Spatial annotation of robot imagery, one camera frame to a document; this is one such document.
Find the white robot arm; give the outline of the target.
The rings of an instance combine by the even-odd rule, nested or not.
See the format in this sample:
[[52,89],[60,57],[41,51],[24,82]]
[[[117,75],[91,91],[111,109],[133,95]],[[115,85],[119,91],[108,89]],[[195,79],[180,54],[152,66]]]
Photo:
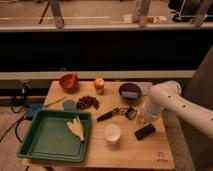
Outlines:
[[143,125],[152,123],[168,110],[213,139],[213,111],[184,99],[181,92],[176,81],[152,86],[139,108],[138,122]]

